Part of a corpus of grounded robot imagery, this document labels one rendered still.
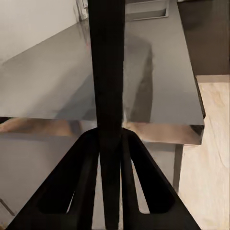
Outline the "poster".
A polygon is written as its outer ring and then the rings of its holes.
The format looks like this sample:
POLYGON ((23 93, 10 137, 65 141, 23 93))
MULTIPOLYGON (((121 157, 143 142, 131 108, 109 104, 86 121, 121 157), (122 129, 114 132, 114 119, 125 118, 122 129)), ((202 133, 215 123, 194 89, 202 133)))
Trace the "poster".
POLYGON ((126 0, 87 0, 106 230, 119 229, 126 0))

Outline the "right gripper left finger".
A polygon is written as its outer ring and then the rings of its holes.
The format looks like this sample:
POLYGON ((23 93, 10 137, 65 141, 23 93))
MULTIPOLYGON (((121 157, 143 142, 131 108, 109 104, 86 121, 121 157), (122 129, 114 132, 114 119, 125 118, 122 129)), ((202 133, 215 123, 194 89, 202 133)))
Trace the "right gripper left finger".
POLYGON ((92 230, 97 127, 84 132, 6 230, 92 230))

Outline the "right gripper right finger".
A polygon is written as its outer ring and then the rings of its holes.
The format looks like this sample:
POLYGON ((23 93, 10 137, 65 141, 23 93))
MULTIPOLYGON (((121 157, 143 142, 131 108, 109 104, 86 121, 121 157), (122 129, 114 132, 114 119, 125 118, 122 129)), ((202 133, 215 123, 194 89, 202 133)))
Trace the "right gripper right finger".
POLYGON ((121 178, 124 230, 201 230, 139 136, 122 128, 121 178), (133 160, 150 214, 139 211, 133 160))

